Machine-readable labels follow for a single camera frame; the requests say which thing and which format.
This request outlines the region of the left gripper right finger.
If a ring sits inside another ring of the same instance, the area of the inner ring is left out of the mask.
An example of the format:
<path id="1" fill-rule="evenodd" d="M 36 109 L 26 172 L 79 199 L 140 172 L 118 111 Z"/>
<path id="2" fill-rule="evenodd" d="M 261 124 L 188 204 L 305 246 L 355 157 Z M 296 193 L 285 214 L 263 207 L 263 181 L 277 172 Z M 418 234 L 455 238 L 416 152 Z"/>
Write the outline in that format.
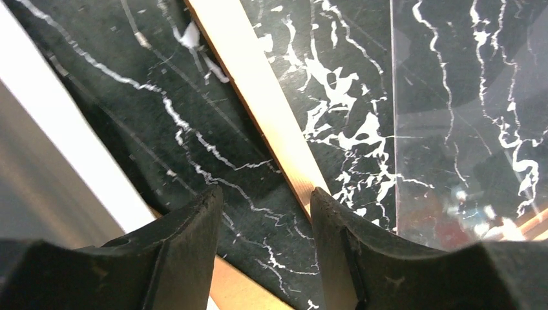
<path id="1" fill-rule="evenodd" d="M 321 188 L 311 224 L 328 309 L 546 309 L 547 242 L 445 252 L 368 222 Z"/>

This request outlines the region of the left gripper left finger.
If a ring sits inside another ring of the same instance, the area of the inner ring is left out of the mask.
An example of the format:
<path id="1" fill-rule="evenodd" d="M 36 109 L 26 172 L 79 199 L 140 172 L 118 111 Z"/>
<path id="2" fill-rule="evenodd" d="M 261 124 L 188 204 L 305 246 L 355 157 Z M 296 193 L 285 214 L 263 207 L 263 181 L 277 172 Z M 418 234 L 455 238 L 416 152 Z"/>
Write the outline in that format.
<path id="1" fill-rule="evenodd" d="M 224 199 L 218 186 L 101 247 L 1 241 L 2 309 L 206 309 Z"/>

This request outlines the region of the clear acrylic sheet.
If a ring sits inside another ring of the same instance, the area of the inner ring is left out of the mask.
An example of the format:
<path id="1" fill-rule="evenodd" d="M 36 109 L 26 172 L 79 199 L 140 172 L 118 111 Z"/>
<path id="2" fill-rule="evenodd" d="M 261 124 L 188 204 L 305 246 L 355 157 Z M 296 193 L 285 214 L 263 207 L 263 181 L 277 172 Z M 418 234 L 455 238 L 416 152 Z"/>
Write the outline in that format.
<path id="1" fill-rule="evenodd" d="M 547 2 L 392 1 L 396 233 L 547 239 Z"/>

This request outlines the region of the wooden picture frame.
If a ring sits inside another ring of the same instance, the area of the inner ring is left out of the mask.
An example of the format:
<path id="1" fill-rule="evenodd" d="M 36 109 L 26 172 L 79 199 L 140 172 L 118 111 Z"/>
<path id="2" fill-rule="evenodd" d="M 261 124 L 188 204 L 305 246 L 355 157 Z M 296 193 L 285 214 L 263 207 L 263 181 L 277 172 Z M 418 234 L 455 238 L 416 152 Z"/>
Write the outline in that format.
<path id="1" fill-rule="evenodd" d="M 296 199 L 328 187 L 240 1 L 186 1 Z"/>

